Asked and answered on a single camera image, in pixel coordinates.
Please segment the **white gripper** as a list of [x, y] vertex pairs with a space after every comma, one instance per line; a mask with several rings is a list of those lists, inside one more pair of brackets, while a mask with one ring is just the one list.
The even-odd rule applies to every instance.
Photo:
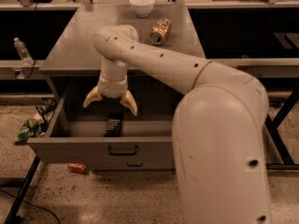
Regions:
[[87, 107], [92, 102], [101, 101], [103, 95], [114, 99], [121, 97], [120, 103], [129, 108], [134, 116], [137, 115], [137, 104], [133, 95], [128, 91], [127, 78], [121, 81], [110, 81], [99, 77], [97, 87], [88, 93], [83, 102], [83, 107]]

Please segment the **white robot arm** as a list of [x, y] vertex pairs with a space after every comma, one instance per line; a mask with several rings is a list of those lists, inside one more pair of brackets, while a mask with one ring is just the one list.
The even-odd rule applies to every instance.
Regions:
[[93, 45], [101, 73], [86, 105], [118, 98], [135, 113], [130, 65], [182, 93], [172, 145], [185, 224], [272, 224], [263, 152], [269, 101], [262, 83], [224, 64], [142, 44], [131, 25], [99, 28]]

